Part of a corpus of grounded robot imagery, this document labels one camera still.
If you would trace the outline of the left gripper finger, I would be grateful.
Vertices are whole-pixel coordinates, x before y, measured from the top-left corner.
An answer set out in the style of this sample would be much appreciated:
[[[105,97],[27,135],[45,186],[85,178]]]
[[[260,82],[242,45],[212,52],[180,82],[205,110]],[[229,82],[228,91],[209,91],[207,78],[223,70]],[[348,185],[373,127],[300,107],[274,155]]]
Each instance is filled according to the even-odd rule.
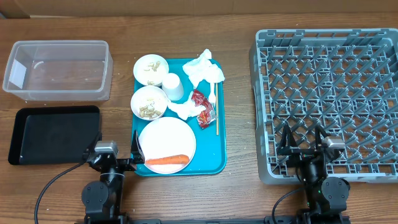
[[[131,158],[135,164],[144,164],[145,163],[145,157],[142,152],[142,148],[139,143],[139,136],[138,136],[138,133],[136,130],[133,132],[133,135],[132,135]]]
[[[91,153],[95,151],[95,146],[98,141],[102,140],[102,132],[98,131],[94,139],[91,143],[89,143],[88,147],[83,151],[84,153]]]

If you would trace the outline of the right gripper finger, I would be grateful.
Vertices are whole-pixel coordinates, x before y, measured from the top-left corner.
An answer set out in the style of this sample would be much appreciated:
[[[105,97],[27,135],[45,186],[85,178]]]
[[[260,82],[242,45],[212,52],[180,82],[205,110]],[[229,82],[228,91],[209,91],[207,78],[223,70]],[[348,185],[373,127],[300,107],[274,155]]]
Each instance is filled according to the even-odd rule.
[[[278,145],[278,150],[288,150],[297,147],[298,145],[296,140],[294,139],[291,128],[288,124],[285,124],[282,132],[282,139],[280,140],[280,143]]]
[[[326,133],[326,131],[323,129],[322,126],[317,124],[315,126],[315,149],[320,150],[321,148],[326,148],[328,147],[328,144],[326,143],[325,139],[328,137],[329,134]]]

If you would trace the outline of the orange carrot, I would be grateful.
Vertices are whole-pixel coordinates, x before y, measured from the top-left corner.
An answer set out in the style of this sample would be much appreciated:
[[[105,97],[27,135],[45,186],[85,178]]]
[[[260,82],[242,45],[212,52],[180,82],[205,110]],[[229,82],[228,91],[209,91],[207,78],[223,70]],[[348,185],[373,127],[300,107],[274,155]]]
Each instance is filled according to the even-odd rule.
[[[190,158],[186,155],[179,154],[169,157],[163,157],[158,159],[149,159],[146,160],[147,165],[172,165],[172,164],[188,164],[190,162]]]

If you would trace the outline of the pink bowl with food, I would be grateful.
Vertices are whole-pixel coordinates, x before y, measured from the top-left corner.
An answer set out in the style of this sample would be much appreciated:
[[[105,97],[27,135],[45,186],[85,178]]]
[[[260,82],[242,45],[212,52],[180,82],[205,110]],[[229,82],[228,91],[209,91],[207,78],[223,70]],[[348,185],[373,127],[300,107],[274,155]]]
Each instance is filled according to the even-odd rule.
[[[153,121],[164,115],[168,103],[169,99],[161,88],[149,85],[134,92],[131,110],[138,118]]]

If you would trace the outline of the white paper cup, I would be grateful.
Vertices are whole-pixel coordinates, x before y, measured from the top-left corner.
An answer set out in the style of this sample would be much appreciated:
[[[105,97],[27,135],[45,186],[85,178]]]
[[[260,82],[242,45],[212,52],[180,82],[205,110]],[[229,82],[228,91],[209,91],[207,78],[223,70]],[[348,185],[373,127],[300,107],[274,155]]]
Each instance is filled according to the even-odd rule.
[[[162,80],[162,90],[171,101],[178,101],[184,95],[184,89],[180,78],[175,73],[168,73]]]

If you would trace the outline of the white bowl with peanuts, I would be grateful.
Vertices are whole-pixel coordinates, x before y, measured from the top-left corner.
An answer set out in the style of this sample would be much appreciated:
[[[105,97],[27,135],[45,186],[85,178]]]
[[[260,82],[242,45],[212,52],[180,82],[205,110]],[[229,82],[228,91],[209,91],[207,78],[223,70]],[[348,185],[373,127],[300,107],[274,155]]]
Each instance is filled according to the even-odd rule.
[[[141,85],[161,86],[162,80],[169,73],[169,65],[163,57],[148,54],[139,58],[133,67],[133,75]]]

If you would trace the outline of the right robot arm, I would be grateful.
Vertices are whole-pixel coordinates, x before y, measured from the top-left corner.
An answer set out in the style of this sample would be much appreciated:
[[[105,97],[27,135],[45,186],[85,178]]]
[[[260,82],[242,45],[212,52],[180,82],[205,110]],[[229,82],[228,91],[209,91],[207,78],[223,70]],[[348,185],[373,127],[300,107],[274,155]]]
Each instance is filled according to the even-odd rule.
[[[344,141],[332,136],[319,125],[315,126],[315,146],[309,149],[299,148],[291,128],[286,124],[282,139],[277,148],[278,155],[287,156],[287,167],[293,167],[303,187],[283,195],[272,208],[272,221],[278,223],[275,210],[283,199],[304,191],[307,208],[300,209],[291,223],[349,223],[349,217],[342,212],[347,209],[350,184],[339,177],[330,177],[326,165],[333,162],[345,150]]]

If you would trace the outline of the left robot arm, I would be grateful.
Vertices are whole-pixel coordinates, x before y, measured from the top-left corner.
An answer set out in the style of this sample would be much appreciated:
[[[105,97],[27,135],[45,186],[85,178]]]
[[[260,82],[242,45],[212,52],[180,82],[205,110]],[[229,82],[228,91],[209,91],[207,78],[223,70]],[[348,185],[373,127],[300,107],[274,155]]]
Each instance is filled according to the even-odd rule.
[[[131,143],[132,156],[118,158],[114,141],[103,141],[99,132],[83,153],[83,159],[100,173],[98,181],[90,182],[81,193],[85,206],[85,223],[132,223],[129,215],[121,211],[125,172],[133,172],[145,162],[135,131]]]

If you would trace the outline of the black plastic tray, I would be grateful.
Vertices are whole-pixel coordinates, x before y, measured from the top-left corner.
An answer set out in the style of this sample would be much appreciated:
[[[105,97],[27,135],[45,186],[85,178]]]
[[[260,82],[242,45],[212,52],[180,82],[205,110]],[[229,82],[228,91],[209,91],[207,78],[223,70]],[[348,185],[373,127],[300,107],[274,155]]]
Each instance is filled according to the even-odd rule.
[[[11,165],[78,163],[101,131],[97,106],[23,108],[16,113]]]

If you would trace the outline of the teal serving tray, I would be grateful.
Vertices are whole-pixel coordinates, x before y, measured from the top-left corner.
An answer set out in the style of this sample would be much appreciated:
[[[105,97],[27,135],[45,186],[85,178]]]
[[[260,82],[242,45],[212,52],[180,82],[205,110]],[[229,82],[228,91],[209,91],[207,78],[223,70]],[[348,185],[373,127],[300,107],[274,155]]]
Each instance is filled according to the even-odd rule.
[[[188,76],[183,71],[183,65],[192,58],[167,58],[169,65],[169,72],[175,73],[179,76],[184,88],[184,96],[176,103],[183,103],[188,99],[193,86],[188,79]],[[203,80],[197,86],[197,90],[206,95],[209,95],[210,84]],[[216,135],[216,121],[212,122],[206,129],[202,129],[196,117],[189,117],[186,123],[191,127],[197,140],[196,151],[192,161],[183,169],[174,174],[157,174],[151,171],[144,164],[137,167],[136,174],[144,177],[155,176],[173,176],[173,175],[211,175],[220,173],[227,162],[226,150],[226,128],[225,128],[225,112],[224,112],[224,93],[223,82],[218,83],[218,131]],[[132,116],[132,134],[137,131],[140,135],[141,131],[150,121],[145,121],[138,118],[136,115]]]

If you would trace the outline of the white plastic fork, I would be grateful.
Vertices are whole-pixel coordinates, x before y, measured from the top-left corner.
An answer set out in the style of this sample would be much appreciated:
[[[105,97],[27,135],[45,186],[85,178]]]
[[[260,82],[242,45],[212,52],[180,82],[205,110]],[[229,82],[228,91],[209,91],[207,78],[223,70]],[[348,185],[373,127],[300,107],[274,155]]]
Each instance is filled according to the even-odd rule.
[[[212,107],[216,106],[216,94],[215,94],[214,83],[210,83],[210,94],[208,95],[208,101],[211,103]]]

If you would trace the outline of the clear plastic bin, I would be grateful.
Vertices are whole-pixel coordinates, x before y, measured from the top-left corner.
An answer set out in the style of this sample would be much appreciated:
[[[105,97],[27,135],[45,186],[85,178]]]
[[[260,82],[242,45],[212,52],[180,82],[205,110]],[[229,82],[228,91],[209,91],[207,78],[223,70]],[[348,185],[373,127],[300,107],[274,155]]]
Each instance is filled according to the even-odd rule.
[[[26,101],[106,101],[112,75],[103,40],[25,40],[12,46],[2,89]]]

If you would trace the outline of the wooden chopstick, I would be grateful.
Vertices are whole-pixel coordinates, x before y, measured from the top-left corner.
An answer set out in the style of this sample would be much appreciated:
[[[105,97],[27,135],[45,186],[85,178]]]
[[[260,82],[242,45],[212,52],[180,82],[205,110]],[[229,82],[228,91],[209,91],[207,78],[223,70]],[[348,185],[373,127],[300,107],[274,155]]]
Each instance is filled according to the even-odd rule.
[[[216,135],[219,136],[220,134],[220,122],[219,122],[219,106],[218,106],[218,84],[215,84],[216,87]]]

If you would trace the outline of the crumpled white napkin top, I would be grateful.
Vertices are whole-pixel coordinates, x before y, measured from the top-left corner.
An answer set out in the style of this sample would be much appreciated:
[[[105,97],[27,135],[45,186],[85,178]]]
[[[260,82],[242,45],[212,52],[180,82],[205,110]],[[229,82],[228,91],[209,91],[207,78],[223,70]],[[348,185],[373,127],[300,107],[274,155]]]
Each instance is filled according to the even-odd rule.
[[[196,89],[199,83],[206,80],[208,83],[220,83],[225,80],[223,71],[219,66],[213,64],[212,53],[205,49],[198,58],[195,58],[183,65],[183,71]]]

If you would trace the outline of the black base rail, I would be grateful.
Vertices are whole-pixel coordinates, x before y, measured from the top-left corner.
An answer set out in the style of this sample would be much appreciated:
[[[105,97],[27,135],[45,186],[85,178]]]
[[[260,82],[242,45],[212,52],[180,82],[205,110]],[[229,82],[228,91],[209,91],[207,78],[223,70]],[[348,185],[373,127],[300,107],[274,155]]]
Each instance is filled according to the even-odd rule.
[[[304,220],[299,219],[295,216],[276,216],[275,222],[271,216],[264,218],[249,218],[249,219],[213,219],[213,220],[159,220],[159,219],[131,219],[131,218],[119,218],[115,220],[105,221],[90,221],[89,218],[85,218],[80,223],[126,223],[126,224],[296,224],[305,223]]]

